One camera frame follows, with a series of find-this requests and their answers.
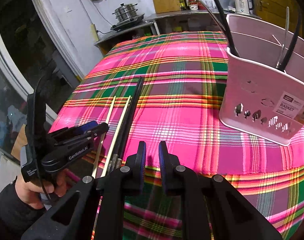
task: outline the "white kettle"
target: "white kettle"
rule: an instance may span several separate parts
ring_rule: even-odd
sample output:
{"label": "white kettle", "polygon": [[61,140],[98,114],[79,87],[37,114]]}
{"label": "white kettle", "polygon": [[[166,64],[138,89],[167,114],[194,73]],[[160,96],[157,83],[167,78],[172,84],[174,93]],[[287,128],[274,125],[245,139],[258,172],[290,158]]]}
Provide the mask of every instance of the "white kettle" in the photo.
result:
{"label": "white kettle", "polygon": [[248,0],[235,0],[235,9],[238,13],[250,14],[250,10],[254,9],[254,0],[251,0],[252,6],[250,8]]}

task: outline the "basket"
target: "basket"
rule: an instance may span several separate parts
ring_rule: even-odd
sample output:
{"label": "basket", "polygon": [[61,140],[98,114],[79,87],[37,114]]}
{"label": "basket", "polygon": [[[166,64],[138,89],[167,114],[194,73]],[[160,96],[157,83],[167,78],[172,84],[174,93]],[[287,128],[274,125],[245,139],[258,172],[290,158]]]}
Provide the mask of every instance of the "basket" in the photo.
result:
{"label": "basket", "polygon": [[276,39],[282,41],[284,29],[238,15],[228,15],[227,21],[240,57],[227,48],[219,118],[228,127],[287,146],[304,126],[304,40],[298,38],[283,73],[274,67],[281,52]]}

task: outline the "silver bolt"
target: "silver bolt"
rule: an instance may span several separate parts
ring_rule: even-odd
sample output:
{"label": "silver bolt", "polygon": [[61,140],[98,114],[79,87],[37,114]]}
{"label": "silver bolt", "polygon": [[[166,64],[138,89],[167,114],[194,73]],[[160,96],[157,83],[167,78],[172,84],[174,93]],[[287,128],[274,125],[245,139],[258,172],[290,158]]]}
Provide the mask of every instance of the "silver bolt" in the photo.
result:
{"label": "silver bolt", "polygon": [[128,172],[130,170],[130,167],[128,167],[128,166],[122,166],[121,168],[120,168],[120,171],[121,172]]}
{"label": "silver bolt", "polygon": [[92,177],[91,177],[91,176],[85,176],[85,177],[83,177],[82,181],[83,181],[84,183],[89,183],[89,182],[92,181]]}
{"label": "silver bolt", "polygon": [[214,176],[214,180],[215,180],[216,182],[221,183],[221,182],[223,181],[223,177],[222,177],[221,175],[215,175],[215,176]]}
{"label": "silver bolt", "polygon": [[176,169],[177,171],[180,171],[180,172],[185,171],[185,167],[182,166],[182,165],[176,166],[175,169]]}

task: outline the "stainless steel pot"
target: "stainless steel pot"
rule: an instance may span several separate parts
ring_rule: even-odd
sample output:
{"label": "stainless steel pot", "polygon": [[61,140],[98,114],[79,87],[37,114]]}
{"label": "stainless steel pot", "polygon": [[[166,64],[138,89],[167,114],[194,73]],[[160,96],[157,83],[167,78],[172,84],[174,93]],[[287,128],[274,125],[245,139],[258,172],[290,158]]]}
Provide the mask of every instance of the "stainless steel pot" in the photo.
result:
{"label": "stainless steel pot", "polygon": [[124,4],[122,3],[121,6],[117,9],[115,9],[114,13],[116,16],[116,19],[119,20],[119,22],[131,19],[135,16],[137,16],[138,14],[136,13],[137,9],[135,9],[135,6],[138,5],[136,4]]}

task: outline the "black sleeve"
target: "black sleeve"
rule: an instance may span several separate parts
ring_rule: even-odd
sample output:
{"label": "black sleeve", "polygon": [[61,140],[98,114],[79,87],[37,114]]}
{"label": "black sleeve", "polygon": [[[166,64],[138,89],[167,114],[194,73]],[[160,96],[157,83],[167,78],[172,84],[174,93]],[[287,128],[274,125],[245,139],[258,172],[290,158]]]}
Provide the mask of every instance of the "black sleeve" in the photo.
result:
{"label": "black sleeve", "polygon": [[0,239],[20,239],[45,212],[45,208],[37,210],[23,203],[16,193],[15,182],[0,192]]}

